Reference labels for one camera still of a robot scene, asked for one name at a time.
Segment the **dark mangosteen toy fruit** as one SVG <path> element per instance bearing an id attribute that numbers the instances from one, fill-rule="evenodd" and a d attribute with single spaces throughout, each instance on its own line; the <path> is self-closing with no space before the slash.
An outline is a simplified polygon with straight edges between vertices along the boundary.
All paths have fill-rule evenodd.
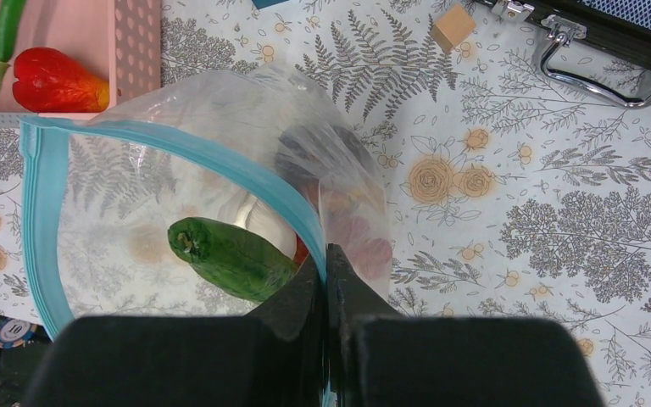
<path id="1" fill-rule="evenodd" d="M 311 201 L 319 184 L 354 187 L 358 192 L 382 191 L 375 164 L 352 131 L 328 126 L 324 131 L 305 125 L 288 127 L 278 137 L 276 173 Z"/>

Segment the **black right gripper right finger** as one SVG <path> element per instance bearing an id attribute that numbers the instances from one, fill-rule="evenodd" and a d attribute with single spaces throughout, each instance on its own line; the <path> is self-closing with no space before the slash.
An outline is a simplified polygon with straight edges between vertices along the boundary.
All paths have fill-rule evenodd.
<path id="1" fill-rule="evenodd" d="M 326 252 L 329 384 L 340 406 L 600 406 L 581 350 L 557 322 L 398 313 Z"/>

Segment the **red pepper toy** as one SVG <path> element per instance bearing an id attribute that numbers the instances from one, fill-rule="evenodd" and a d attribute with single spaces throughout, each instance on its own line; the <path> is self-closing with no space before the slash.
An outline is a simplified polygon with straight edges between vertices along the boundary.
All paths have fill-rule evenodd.
<path id="1" fill-rule="evenodd" d="M 51 47 L 32 47 L 14 60 L 12 94 L 34 113 L 100 113 L 110 103 L 109 82 Z"/>

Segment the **white mushroom toy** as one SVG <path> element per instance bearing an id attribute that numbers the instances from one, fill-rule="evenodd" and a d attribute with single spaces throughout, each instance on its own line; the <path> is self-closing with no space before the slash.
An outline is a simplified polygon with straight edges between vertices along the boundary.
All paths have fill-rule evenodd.
<path id="1" fill-rule="evenodd" d="M 297 238 L 294 230 L 270 206 L 248 191 L 225 201 L 217 219 L 251 231 L 294 259 Z"/>

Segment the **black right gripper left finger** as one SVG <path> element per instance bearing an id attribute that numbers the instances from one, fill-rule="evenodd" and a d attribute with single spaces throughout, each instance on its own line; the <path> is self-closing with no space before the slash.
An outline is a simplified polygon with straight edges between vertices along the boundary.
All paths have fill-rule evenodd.
<path id="1" fill-rule="evenodd" d="M 302 265 L 243 316 L 99 316 L 71 322 L 25 406 L 318 406 L 321 281 Z"/>

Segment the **red grape bunch toy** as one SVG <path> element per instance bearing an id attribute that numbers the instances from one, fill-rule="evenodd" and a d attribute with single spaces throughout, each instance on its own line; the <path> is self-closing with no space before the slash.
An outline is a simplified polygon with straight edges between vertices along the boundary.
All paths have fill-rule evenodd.
<path id="1" fill-rule="evenodd" d="M 321 189 L 319 212 L 325 240 L 341 247 L 359 276 L 368 282 L 386 281 L 392 246 L 384 215 L 370 200 Z"/>

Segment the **clear zip top bag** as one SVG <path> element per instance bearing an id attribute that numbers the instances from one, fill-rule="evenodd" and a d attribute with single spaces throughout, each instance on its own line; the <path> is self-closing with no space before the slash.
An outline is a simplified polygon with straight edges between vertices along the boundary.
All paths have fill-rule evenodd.
<path id="1" fill-rule="evenodd" d="M 247 313 L 252 302 L 199 277 L 167 239 L 180 219 L 218 220 L 240 191 L 280 215 L 319 268 L 329 244 L 321 189 L 369 199 L 390 237 L 383 180 L 367 148 L 382 186 L 375 194 L 321 182 L 311 201 L 276 173 L 278 137 L 294 125 L 339 125 L 359 140 L 321 85 L 279 64 L 206 71 L 89 120 L 24 118 L 25 270 L 48 336 L 83 315 Z"/>

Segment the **green bean pod toy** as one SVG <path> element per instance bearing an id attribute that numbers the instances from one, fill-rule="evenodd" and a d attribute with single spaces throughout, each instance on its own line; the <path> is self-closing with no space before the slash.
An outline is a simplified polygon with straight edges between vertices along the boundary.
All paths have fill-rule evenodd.
<path id="1" fill-rule="evenodd" d="M 20 21 L 26 0 L 2 0 L 0 2 L 0 92 L 10 61 L 14 56 Z"/>

